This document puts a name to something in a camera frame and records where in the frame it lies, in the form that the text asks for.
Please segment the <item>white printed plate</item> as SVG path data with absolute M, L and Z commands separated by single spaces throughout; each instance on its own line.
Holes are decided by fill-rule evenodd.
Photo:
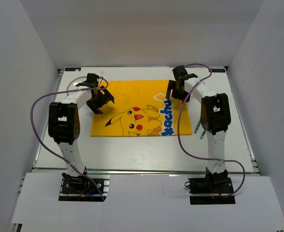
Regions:
M 74 90 L 77 88 L 77 85 L 81 82 L 84 82 L 86 81 L 86 76 L 80 76 L 80 77 L 77 77 L 75 79 L 73 79 L 72 81 L 69 82 L 69 84 L 67 85 L 67 88 L 66 90 L 69 91 L 69 90 Z

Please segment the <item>yellow Pikachu cloth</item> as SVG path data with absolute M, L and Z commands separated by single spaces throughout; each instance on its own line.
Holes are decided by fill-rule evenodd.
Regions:
M 192 135 L 188 109 L 166 99 L 168 80 L 110 81 L 114 96 L 93 116 L 92 137 L 150 137 Z

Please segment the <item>fork with teal handle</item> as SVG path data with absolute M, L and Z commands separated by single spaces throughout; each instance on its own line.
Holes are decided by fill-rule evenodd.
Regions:
M 200 128 L 201 122 L 199 121 L 194 129 L 194 134 L 196 134 Z

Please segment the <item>clear drinking glass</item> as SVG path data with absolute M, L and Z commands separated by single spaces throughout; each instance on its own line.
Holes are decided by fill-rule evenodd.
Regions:
M 196 82 L 196 85 L 204 85 L 205 82 L 204 82 L 204 79 L 199 79 L 197 82 Z

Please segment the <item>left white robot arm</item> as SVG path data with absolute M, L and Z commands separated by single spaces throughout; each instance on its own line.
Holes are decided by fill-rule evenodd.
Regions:
M 100 84 L 103 80 L 103 77 L 89 73 L 75 89 L 67 92 L 65 99 L 49 105 L 48 134 L 60 148 L 70 176 L 87 174 L 77 142 L 81 132 L 79 110 L 87 105 L 94 114 L 100 115 L 104 105 L 114 103 L 114 96 L 107 86 Z

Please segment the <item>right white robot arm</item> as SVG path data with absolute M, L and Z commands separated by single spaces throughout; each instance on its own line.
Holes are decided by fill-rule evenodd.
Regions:
M 194 73 L 189 74 L 185 66 L 177 66 L 172 69 L 174 80 L 168 83 L 166 99 L 174 98 L 182 102 L 177 121 L 177 131 L 180 130 L 180 122 L 183 109 L 194 97 L 201 105 L 200 124 L 206 132 L 208 142 L 208 157 L 197 157 L 185 150 L 180 135 L 178 142 L 182 151 L 197 160 L 206 160 L 206 189 L 212 193 L 218 192 L 223 187 L 223 180 L 227 179 L 225 164 L 225 136 L 228 126 L 231 124 L 231 114 L 228 96 L 225 93 L 215 93 L 202 82 L 211 77 L 212 70 L 208 68 L 209 75 L 202 79 Z

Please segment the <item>right black table label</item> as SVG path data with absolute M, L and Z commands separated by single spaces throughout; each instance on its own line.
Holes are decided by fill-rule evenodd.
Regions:
M 225 73 L 226 70 L 225 69 L 211 69 L 212 73 Z

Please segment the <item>black table label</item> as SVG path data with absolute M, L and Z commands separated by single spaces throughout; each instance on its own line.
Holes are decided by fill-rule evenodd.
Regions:
M 226 70 L 225 69 L 211 69 L 212 73 L 225 73 Z
M 81 67 L 66 67 L 65 72 L 80 72 L 81 71 Z

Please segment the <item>left black table label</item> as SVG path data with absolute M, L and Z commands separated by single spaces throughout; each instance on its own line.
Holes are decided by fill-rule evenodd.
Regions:
M 81 71 L 81 67 L 66 67 L 65 72 L 80 72 Z

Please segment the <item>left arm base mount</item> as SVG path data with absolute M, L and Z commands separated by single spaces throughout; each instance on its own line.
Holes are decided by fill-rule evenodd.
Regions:
M 109 179 L 94 178 L 94 183 L 83 176 L 62 173 L 59 201 L 104 202 L 109 189 Z

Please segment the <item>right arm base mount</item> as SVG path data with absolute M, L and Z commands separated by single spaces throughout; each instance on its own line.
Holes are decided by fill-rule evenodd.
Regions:
M 185 184 L 189 190 L 191 205 L 235 204 L 231 178 L 225 170 L 221 173 L 206 173 L 204 177 L 189 178 Z

